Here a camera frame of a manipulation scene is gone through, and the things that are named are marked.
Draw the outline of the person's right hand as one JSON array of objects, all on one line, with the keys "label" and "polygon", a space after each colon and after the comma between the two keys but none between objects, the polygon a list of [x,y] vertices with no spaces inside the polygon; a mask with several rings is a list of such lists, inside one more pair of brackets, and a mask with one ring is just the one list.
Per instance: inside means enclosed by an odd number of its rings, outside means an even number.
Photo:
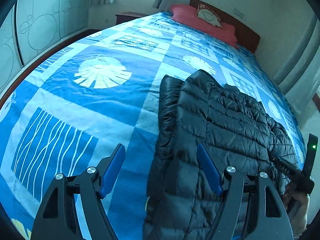
[{"label": "person's right hand", "polygon": [[298,209],[290,218],[293,236],[298,238],[306,230],[310,196],[304,192],[296,191],[293,188],[293,182],[290,182],[286,185],[285,193],[283,194],[283,204],[286,210],[290,200],[292,199],[294,199],[299,205]]}]

